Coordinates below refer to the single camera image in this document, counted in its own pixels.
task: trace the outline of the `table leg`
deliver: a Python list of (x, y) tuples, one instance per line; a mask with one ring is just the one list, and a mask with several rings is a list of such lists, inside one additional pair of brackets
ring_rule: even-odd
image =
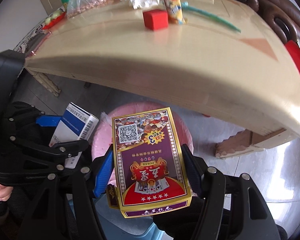
[(32, 70), (28, 70), (28, 72), (54, 96), (58, 97), (60, 95), (61, 90), (47, 77), (46, 74)]
[(264, 136), (244, 130), (229, 137), (229, 139), (223, 140), (221, 143), (217, 143), (216, 157), (228, 158), (251, 152), (261, 152), (264, 149), (271, 149), (290, 142), (295, 138), (297, 138), (296, 135), (284, 128)]

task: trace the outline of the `red foam block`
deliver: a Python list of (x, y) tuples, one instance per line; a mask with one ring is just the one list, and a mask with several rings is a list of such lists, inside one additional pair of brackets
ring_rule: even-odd
[(143, 20), (145, 26), (153, 31), (167, 28), (169, 25), (167, 11), (159, 9), (143, 12)]

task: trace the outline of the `barcode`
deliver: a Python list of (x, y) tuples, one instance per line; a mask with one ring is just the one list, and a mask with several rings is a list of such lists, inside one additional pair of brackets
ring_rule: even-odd
[(84, 130), (83, 130), (83, 132), (82, 132), (79, 140), (85, 140), (86, 139), (86, 136), (87, 136), (87, 134), (88, 134), (88, 132), (89, 132), (89, 130), (90, 130), (90, 128), (91, 128), (92, 125), (93, 125), (93, 121), (90, 120), (87, 123), (86, 127), (84, 128)]

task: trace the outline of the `poker card package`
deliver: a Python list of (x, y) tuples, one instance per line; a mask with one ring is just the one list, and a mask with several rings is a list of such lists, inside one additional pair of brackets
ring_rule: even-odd
[(125, 218), (190, 205), (191, 192), (170, 108), (112, 118), (117, 187), (108, 185), (110, 207)]

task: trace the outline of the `blue stripe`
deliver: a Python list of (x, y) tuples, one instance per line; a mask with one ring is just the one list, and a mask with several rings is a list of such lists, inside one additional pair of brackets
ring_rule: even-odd
[(101, 194), (106, 191), (108, 181), (113, 171), (112, 162), (113, 162), (113, 149), (111, 149), (108, 156), (103, 161), (103, 164), (96, 176), (95, 188), (93, 190), (93, 193), (96, 198), (100, 197)]
[(76, 118), (73, 114), (71, 114), (69, 111), (65, 111), (63, 114), (61, 120), (64, 122), (64, 124), (71, 129), (72, 132), (74, 132), (77, 136), (80, 135), (85, 123), (82, 122), (80, 119)]

